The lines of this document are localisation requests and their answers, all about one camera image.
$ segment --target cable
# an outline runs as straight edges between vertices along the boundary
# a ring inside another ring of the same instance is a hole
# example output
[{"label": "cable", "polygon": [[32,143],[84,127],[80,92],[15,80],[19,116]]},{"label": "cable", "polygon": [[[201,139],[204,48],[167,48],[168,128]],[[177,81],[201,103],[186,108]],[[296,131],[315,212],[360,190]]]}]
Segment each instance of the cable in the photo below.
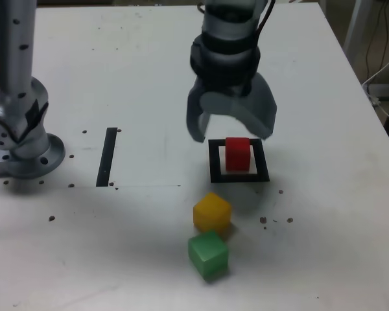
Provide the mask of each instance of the cable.
[{"label": "cable", "polygon": [[362,83],[362,86],[364,86],[366,83],[368,83],[370,80],[372,80],[373,78],[375,78],[379,73],[381,73],[382,71],[384,71],[387,67],[389,66],[389,62],[381,69],[379,70],[378,72],[376,72],[373,76],[371,76],[369,79],[367,79],[365,82]]},{"label": "cable", "polygon": [[[385,2],[385,5],[384,5],[384,10],[383,10],[383,15],[384,15],[384,25],[385,25],[385,28],[386,28],[386,42],[384,44],[384,49],[383,49],[383,54],[382,54],[382,60],[381,60],[381,65],[379,66],[379,70],[382,69],[382,66],[383,66],[383,62],[384,62],[384,57],[386,56],[386,52],[387,52],[387,49],[388,49],[388,44],[389,44],[389,25],[388,25],[388,14],[386,12],[386,10],[388,9],[388,5],[389,5],[389,0],[386,0]],[[375,80],[376,78],[374,78],[369,84],[368,84],[368,89],[370,88],[370,84],[373,83],[373,81]]]},{"label": "cable", "polygon": [[379,107],[382,110],[382,112],[389,118],[389,113],[387,113],[386,110],[383,109],[381,105],[377,105],[377,107]]},{"label": "cable", "polygon": [[377,29],[379,28],[379,23],[381,21],[381,14],[382,14],[382,10],[383,10],[385,4],[386,4],[386,1],[384,1],[382,3],[381,8],[379,9],[379,13],[377,14],[376,26],[375,26],[375,29],[373,30],[373,34],[371,34],[370,42],[369,42],[369,45],[368,45],[368,50],[366,51],[366,57],[365,57],[366,69],[367,69],[366,79],[369,79],[369,75],[370,75],[369,52],[370,52],[371,44],[373,43],[373,39],[375,38]]},{"label": "cable", "polygon": [[199,10],[200,13],[205,14],[205,10],[202,8],[202,6],[203,6],[203,3],[199,2],[197,4],[197,9]]},{"label": "cable", "polygon": [[261,24],[259,24],[259,26],[258,26],[256,35],[255,35],[256,38],[257,38],[257,41],[258,41],[258,39],[259,39],[259,35],[261,34],[262,29],[263,29],[264,26],[265,26],[266,21],[268,20],[268,18],[269,18],[270,15],[271,15],[271,12],[272,12],[272,9],[274,8],[274,5],[275,5],[275,0],[271,0],[271,3],[270,3],[270,5],[269,5],[269,7],[268,7],[268,10],[266,10],[264,19],[262,20]]}]

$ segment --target green cube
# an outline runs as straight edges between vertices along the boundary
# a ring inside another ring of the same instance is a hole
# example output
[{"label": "green cube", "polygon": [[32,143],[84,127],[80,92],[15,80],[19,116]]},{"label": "green cube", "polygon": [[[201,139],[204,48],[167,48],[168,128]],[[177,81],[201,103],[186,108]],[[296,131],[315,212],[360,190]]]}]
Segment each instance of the green cube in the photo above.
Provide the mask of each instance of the green cube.
[{"label": "green cube", "polygon": [[228,247],[215,230],[189,239],[189,258],[204,279],[228,269]]}]

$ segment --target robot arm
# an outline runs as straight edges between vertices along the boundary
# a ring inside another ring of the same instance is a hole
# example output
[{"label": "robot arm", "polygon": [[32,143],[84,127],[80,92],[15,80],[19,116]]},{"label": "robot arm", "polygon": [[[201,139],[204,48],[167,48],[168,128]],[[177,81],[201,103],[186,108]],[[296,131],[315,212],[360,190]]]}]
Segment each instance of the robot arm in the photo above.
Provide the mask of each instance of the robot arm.
[{"label": "robot arm", "polygon": [[191,48],[197,75],[187,101],[187,129],[203,142],[211,114],[230,115],[256,136],[274,129],[277,106],[264,78],[257,73],[259,35],[275,0],[207,0],[202,34]]},{"label": "robot arm", "polygon": [[[0,0],[0,177],[37,178],[64,159],[63,142],[43,126],[48,94],[32,77],[37,0]],[[262,139],[272,134],[276,104],[257,73],[259,17],[268,0],[207,0],[202,34],[191,48],[197,75],[187,128],[203,142],[211,114],[231,115]]]},{"label": "robot arm", "polygon": [[32,77],[36,0],[0,0],[0,176],[36,178],[64,159],[43,127],[48,94]]}]

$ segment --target black cable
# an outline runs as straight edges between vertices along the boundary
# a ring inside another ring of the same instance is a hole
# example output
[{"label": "black cable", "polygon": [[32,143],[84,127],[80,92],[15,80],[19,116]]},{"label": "black cable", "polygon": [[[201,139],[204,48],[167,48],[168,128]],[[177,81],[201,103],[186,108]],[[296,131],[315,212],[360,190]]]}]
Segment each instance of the black cable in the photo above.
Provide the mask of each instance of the black cable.
[{"label": "black cable", "polygon": [[200,13],[205,14],[205,10],[202,8],[202,6],[203,6],[203,3],[199,2],[197,4],[197,9],[199,10]]},{"label": "black cable", "polygon": [[[376,26],[375,26],[375,29],[373,30],[373,34],[371,35],[370,42],[369,42],[369,45],[368,45],[368,50],[366,51],[366,57],[365,57],[366,69],[367,69],[366,80],[368,80],[370,78],[369,52],[370,52],[371,44],[373,43],[373,39],[375,38],[377,29],[379,28],[379,23],[381,21],[381,14],[382,14],[382,10],[383,10],[385,4],[386,4],[386,1],[384,1],[382,3],[381,8],[379,9],[379,13],[377,14]],[[366,89],[367,89],[368,94],[370,95],[369,85],[367,85]]]},{"label": "black cable", "polygon": [[[382,55],[382,60],[381,60],[381,65],[379,67],[379,70],[380,71],[382,68],[383,68],[383,62],[384,62],[384,57],[386,56],[386,51],[388,49],[388,44],[389,44],[389,25],[388,25],[388,14],[386,12],[386,10],[388,9],[388,5],[389,5],[389,0],[385,1],[386,4],[384,6],[384,25],[385,25],[385,28],[386,28],[386,42],[384,44],[384,49],[383,49],[383,55]],[[367,87],[369,88],[370,87],[370,84],[373,83],[373,81],[376,80],[377,77],[373,78],[367,85]]]},{"label": "black cable", "polygon": [[263,29],[264,26],[265,26],[266,21],[267,21],[268,18],[270,17],[270,14],[271,14],[271,12],[272,12],[272,9],[274,8],[274,5],[275,5],[275,0],[271,0],[271,3],[270,3],[270,5],[269,5],[269,7],[268,7],[268,10],[266,10],[264,19],[262,20],[261,24],[259,24],[259,26],[258,26],[256,35],[255,35],[256,38],[257,38],[257,41],[258,41],[258,39],[259,39],[259,35],[261,34],[262,29]]}]

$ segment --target black square frame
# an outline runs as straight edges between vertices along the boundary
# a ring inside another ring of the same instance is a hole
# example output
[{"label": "black square frame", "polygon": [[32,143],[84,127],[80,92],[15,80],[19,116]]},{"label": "black square frame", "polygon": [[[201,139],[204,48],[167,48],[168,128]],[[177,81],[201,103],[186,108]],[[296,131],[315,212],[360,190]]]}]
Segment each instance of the black square frame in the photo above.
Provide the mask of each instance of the black square frame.
[{"label": "black square frame", "polygon": [[225,139],[209,140],[209,166],[211,183],[262,183],[270,181],[270,176],[268,175],[268,169],[266,167],[264,148],[262,147],[262,141],[260,139],[250,139],[250,146],[253,148],[255,165],[257,167],[256,174],[222,175],[222,172],[220,171],[219,147],[225,145]]}]

